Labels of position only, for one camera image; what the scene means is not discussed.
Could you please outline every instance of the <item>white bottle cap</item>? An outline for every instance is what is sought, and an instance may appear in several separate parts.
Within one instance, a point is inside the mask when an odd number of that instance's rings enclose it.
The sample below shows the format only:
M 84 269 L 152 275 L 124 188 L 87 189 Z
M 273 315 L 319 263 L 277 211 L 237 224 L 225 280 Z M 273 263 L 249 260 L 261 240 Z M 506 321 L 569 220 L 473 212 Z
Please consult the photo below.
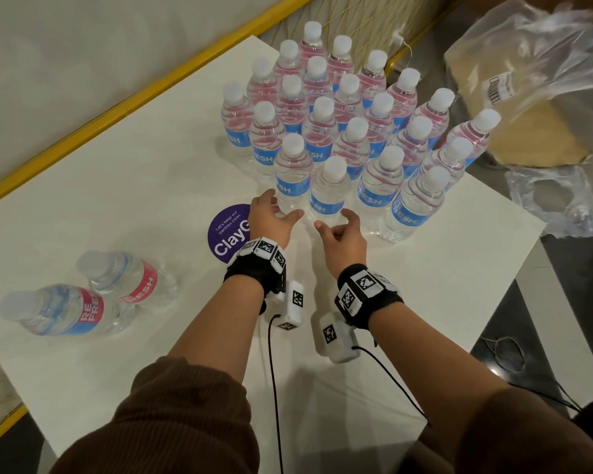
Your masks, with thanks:
M 356 94 L 360 87 L 360 79 L 352 74 L 345 73 L 340 77 L 340 83 L 338 84 L 338 91 L 344 94 Z
M 387 58 L 387 54 L 382 50 L 373 50 L 367 59 L 367 69 L 371 71 L 371 73 L 380 73 L 384 71 Z
M 364 118 L 351 118 L 347 123 L 347 139 L 351 142 L 364 140 L 369 130 L 369 123 Z
M 86 251 L 76 262 L 77 272 L 88 279 L 103 276 L 112 266 L 112 259 L 101 251 Z
M 330 156 L 323 164 L 323 175 L 330 182 L 340 182 L 347 173 L 347 161 L 342 156 Z
M 289 74 L 281 80 L 281 91 L 288 100 L 296 100 L 301 94 L 301 78 L 296 74 Z
M 281 148 L 283 149 L 285 156 L 288 158 L 299 158 L 305 149 L 303 136 L 298 133 L 288 133 L 285 138 L 283 138 Z
M 418 141 L 423 141 L 428 138 L 433 130 L 433 122 L 426 116 L 416 116 L 411 119 L 407 126 L 407 133 L 411 138 Z
M 393 109 L 393 97 L 388 93 L 379 93 L 371 105 L 371 114 L 376 118 L 386 118 Z
M 318 21 L 308 21 L 303 27 L 303 39 L 306 43 L 314 45 L 321 40 L 323 27 Z
M 269 101 L 260 101 L 255 105 L 255 122 L 261 126 L 269 126 L 274 120 L 274 106 Z
M 419 71 L 415 68 L 405 68 L 400 73 L 400 77 L 398 78 L 398 82 L 396 85 L 400 88 L 403 92 L 412 92 L 417 87 L 419 83 Z
M 334 115 L 334 102 L 325 96 L 316 98 L 313 114 L 318 121 L 328 121 Z
M 479 133 L 487 135 L 501 122 L 501 115 L 494 110 L 486 108 L 481 110 L 481 113 L 477 114 L 472 120 L 472 126 Z
M 229 106 L 244 103 L 244 88 L 237 81 L 227 81 L 222 87 L 224 101 Z
M 347 56 L 352 51 L 352 39 L 346 35 L 338 35 L 334 39 L 333 55 L 336 58 Z
M 385 146 L 380 154 L 380 166 L 388 171 L 393 171 L 402 165 L 404 161 L 404 150 L 399 146 Z
M 438 193 L 450 182 L 450 173 L 442 166 L 433 166 L 422 176 L 422 187 L 430 193 Z
M 322 56 L 313 56 L 307 61 L 307 73 L 314 79 L 319 79 L 327 71 L 327 62 Z
M 446 147 L 444 156 L 451 161 L 462 161 L 472 154 L 474 146 L 465 138 L 455 138 Z
M 428 106 L 435 111 L 443 112 L 450 108 L 453 101 L 455 101 L 455 94 L 448 88 L 440 88 L 433 94 Z
M 252 68 L 253 76 L 257 79 L 268 78 L 272 72 L 272 66 L 267 58 L 255 58 Z
M 35 316 L 42 307 L 42 299 L 35 291 L 12 291 L 0 301 L 0 317 L 19 321 Z
M 279 54 L 286 60 L 295 60 L 298 57 L 298 44 L 293 39 L 286 39 L 279 46 Z

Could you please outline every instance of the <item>purple sticker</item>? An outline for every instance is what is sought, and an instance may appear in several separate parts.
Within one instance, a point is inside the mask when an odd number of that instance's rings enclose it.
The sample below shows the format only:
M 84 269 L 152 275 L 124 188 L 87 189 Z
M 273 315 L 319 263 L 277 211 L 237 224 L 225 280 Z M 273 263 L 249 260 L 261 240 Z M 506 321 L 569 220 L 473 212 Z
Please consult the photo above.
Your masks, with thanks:
M 233 205 L 219 212 L 211 221 L 207 239 L 213 255 L 228 263 L 250 239 L 248 214 L 250 205 Z

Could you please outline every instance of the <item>hand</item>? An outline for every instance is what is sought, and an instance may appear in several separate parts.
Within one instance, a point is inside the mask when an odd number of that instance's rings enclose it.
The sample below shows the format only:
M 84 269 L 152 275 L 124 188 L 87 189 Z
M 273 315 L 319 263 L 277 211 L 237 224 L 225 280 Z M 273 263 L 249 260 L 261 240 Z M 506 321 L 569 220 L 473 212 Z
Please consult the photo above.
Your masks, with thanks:
M 303 216 L 303 210 L 294 210 L 283 218 L 275 216 L 279 212 L 274 190 L 267 190 L 250 202 L 248 225 L 250 238 L 266 237 L 272 239 L 285 249 L 290 242 L 292 227 Z
M 347 224 L 330 229 L 322 221 L 314 223 L 323 240 L 325 264 L 335 279 L 352 264 L 367 265 L 367 240 L 360 233 L 360 218 L 352 210 L 343 209 L 340 213 L 347 218 Z

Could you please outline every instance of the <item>brown sweater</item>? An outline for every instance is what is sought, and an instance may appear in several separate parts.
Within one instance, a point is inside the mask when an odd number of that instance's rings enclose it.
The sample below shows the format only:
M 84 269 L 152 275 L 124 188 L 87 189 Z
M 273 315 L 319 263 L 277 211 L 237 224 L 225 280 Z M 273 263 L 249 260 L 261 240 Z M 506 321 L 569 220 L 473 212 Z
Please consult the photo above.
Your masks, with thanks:
M 51 474 L 258 469 L 244 387 L 225 373 L 160 358 L 138 373 L 112 421 L 75 442 Z M 593 441 L 534 395 L 511 389 L 490 399 L 470 423 L 455 471 L 591 474 Z

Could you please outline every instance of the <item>plastic water bottle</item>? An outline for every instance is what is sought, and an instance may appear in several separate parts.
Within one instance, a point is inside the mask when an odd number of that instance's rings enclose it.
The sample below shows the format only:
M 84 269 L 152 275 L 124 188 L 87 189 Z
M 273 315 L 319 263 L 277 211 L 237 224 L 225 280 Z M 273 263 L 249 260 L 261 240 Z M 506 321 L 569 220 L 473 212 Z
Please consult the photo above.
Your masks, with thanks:
M 428 135 L 432 129 L 431 120 L 425 116 L 417 116 L 411 119 L 405 129 L 389 139 L 390 145 L 399 146 L 404 151 L 402 168 L 405 178 L 410 178 L 424 160 L 428 151 Z
M 338 130 L 342 133 L 347 123 L 356 116 L 362 116 L 362 100 L 358 92 L 360 80 L 351 73 L 345 73 L 340 78 L 340 86 L 334 95 L 334 118 L 338 123 Z
M 286 128 L 275 116 L 272 103 L 259 102 L 255 106 L 255 121 L 250 127 L 250 144 L 253 146 L 253 157 L 260 175 L 272 175 L 272 164 L 281 149 L 281 141 L 285 135 Z
M 301 65 L 307 66 L 307 62 L 313 56 L 327 58 L 327 52 L 321 39 L 323 27 L 318 21 L 308 21 L 303 27 L 303 39 L 301 40 L 300 54 Z
M 393 96 L 393 132 L 397 133 L 409 124 L 409 119 L 417 108 L 417 84 L 419 71 L 405 68 L 400 73 L 398 82 L 386 91 Z
M 299 78 L 303 76 L 301 56 L 298 53 L 298 44 L 295 40 L 286 39 L 281 42 L 281 46 L 279 47 L 279 58 L 277 58 L 277 61 L 274 63 L 272 73 L 279 84 L 283 77 L 289 74 L 295 74 Z
M 178 288 L 173 276 L 129 253 L 86 251 L 76 268 L 90 289 L 125 304 L 160 308 L 174 300 Z
M 440 88 L 430 101 L 418 106 L 413 116 L 426 116 L 433 122 L 433 130 L 428 137 L 428 148 L 435 149 L 441 135 L 448 129 L 450 114 L 448 109 L 455 100 L 455 94 L 448 88 Z
M 13 291 L 0 302 L 1 318 L 19 322 L 40 336 L 117 333 L 129 326 L 134 311 L 134 306 L 68 284 Z
M 310 190 L 310 217 L 334 225 L 352 188 L 345 158 L 332 156 L 324 162 L 323 169 L 313 176 Z
M 347 129 L 336 138 L 332 146 L 332 157 L 340 156 L 347 162 L 347 174 L 354 181 L 360 177 L 369 161 L 369 123 L 364 118 L 352 118 Z
M 338 91 L 340 79 L 345 73 L 353 73 L 352 39 L 338 35 L 334 39 L 334 49 L 327 58 L 327 76 L 332 82 L 334 93 Z
M 367 162 L 354 200 L 360 225 L 366 233 L 375 232 L 383 210 L 391 203 L 404 181 L 402 160 L 404 151 L 397 146 L 387 146 L 379 158 Z
M 314 110 L 314 102 L 317 98 L 325 96 L 330 100 L 334 99 L 332 84 L 327 77 L 327 62 L 321 56 L 313 56 L 307 62 L 307 71 L 303 79 L 303 91 L 305 99 L 310 107 L 310 112 Z
M 446 137 L 446 144 L 456 138 L 465 138 L 473 145 L 473 150 L 466 159 L 466 168 L 481 156 L 490 143 L 490 131 L 501 122 L 501 115 L 496 111 L 484 109 L 473 120 L 461 123 L 450 130 Z
M 253 76 L 246 87 L 248 99 L 253 105 L 260 101 L 275 104 L 279 98 L 279 85 L 272 74 L 272 65 L 266 58 L 255 58 L 252 69 Z
M 441 208 L 449 179 L 445 168 L 435 166 L 405 182 L 391 203 L 391 209 L 378 222 L 380 236 L 388 241 L 408 239 Z
M 277 183 L 277 204 L 282 213 L 288 214 L 301 207 L 310 190 L 312 158 L 305 150 L 303 137 L 288 133 L 283 138 L 283 147 L 274 159 L 274 174 Z
M 329 98 L 318 98 L 314 111 L 303 121 L 305 150 L 314 161 L 314 168 L 332 156 L 332 145 L 338 136 L 338 124 L 334 119 L 334 102 Z
M 310 108 L 301 89 L 301 78 L 295 74 L 285 75 L 277 100 L 277 117 L 286 127 L 286 131 L 300 135 L 303 120 L 309 113 Z
M 413 176 L 421 176 L 434 166 L 441 166 L 448 171 L 450 181 L 446 186 L 448 191 L 458 182 L 466 172 L 466 158 L 472 153 L 472 143 L 465 138 L 455 138 L 441 150 L 430 152 Z
M 237 81 L 227 81 L 222 87 L 222 123 L 229 141 L 238 148 L 250 146 L 248 130 L 253 123 L 253 106 L 244 96 L 244 88 Z
M 379 93 L 374 102 L 365 112 L 365 118 L 369 122 L 367 137 L 371 143 L 369 158 L 377 158 L 384 150 L 387 141 L 393 134 L 393 97 L 388 93 Z
M 360 79 L 360 97 L 365 109 L 371 108 L 377 94 L 386 90 L 386 53 L 380 50 L 373 50 L 369 54 L 367 64 L 358 73 Z

